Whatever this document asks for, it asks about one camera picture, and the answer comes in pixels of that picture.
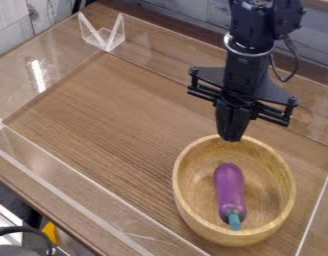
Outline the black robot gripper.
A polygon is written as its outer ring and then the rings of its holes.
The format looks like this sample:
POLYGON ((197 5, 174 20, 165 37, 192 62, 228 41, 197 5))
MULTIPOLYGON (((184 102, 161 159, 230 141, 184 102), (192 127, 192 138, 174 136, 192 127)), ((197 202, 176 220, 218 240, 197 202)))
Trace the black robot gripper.
POLYGON ((229 53, 224 67, 192 66, 188 70, 188 93, 213 104, 217 133, 225 141, 238 141, 257 118, 289 125, 299 99, 272 81, 269 63, 269 55, 229 53))

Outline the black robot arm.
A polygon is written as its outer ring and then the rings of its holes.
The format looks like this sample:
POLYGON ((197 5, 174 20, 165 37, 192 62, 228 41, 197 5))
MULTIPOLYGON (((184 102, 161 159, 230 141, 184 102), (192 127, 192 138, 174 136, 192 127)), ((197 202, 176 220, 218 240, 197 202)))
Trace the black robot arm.
POLYGON ((300 28, 305 9, 301 0, 228 0, 230 27, 224 35, 226 59, 222 67, 189 68, 188 94, 214 107, 218 136, 241 140, 252 120, 288 126, 299 98, 281 84, 273 61, 275 42, 283 41, 292 53, 289 34, 300 28))

